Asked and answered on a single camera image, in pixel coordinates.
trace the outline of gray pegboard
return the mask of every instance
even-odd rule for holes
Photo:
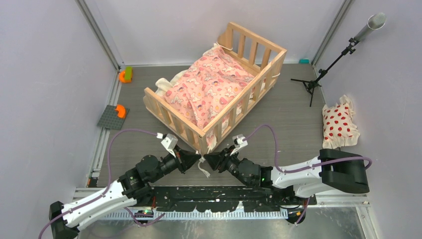
[[[105,110],[103,112],[103,115],[101,115],[100,120],[98,121],[97,126],[109,128],[109,129],[117,129],[121,130],[121,127],[123,126],[123,123],[126,118],[122,119],[117,116],[117,111],[115,111],[116,106],[106,106]],[[129,114],[129,108],[126,109],[126,117]]]

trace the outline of orange curved block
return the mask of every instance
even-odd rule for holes
[[[120,72],[120,74],[119,74],[119,80],[120,80],[120,82],[122,82],[122,83],[130,83],[130,82],[132,82],[132,78],[130,78],[129,80],[127,80],[127,79],[124,78],[125,72],[126,71]]]
[[[117,105],[115,111],[117,111],[117,117],[126,118],[126,109],[122,105]]]

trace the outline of white wall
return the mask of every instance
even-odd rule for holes
[[[1,238],[33,239],[84,185],[115,70],[73,0],[0,11]]]
[[[367,172],[369,196],[387,239],[422,235],[421,7],[417,0],[355,1],[318,64],[327,67],[369,16],[386,14],[386,25],[321,83],[328,105],[347,94],[356,106],[361,137],[357,146],[344,150],[375,160]]]
[[[103,31],[111,33],[116,55],[126,65],[144,65],[196,61],[230,21],[286,48],[286,62],[312,59],[343,0],[89,2],[100,10],[97,18],[102,16]]]

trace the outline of green toy block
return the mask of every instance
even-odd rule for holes
[[[126,69],[124,70],[124,79],[127,80],[127,81],[132,79],[132,67],[131,66],[127,66]]]

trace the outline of gray wooden floor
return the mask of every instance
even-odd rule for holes
[[[171,80],[174,75],[188,66],[166,67],[136,67],[133,68],[132,83],[123,84],[118,104],[130,108],[124,128],[141,128],[152,132],[171,132],[165,125],[146,110],[142,101],[144,88],[156,90],[155,82],[164,77]],[[285,64],[281,75],[273,89],[255,106],[255,108],[232,131],[231,135],[249,135],[257,126],[263,123],[271,125],[279,140],[280,165],[289,165],[309,160],[318,155],[322,147],[322,117],[321,109],[324,105],[320,89],[315,90],[314,103],[309,108],[310,95],[299,82],[292,82],[290,78],[313,80],[315,74],[310,65]],[[109,140],[117,130],[112,130]],[[248,141],[249,145],[240,152],[239,159],[248,158],[263,166],[274,165],[274,140],[269,129],[262,128]],[[189,150],[182,140],[178,145]],[[232,145],[231,136],[216,149]],[[159,156],[167,155],[160,144],[160,140],[148,134],[127,132],[121,134],[111,148],[112,179],[117,179],[126,170],[133,168],[140,159],[148,154]],[[212,172],[208,164],[201,166],[211,173],[206,178],[195,165],[182,175],[178,170],[166,175],[155,185],[198,185],[198,186],[225,186],[241,185],[228,172],[218,174]],[[98,186],[107,184],[106,160],[102,165]]]

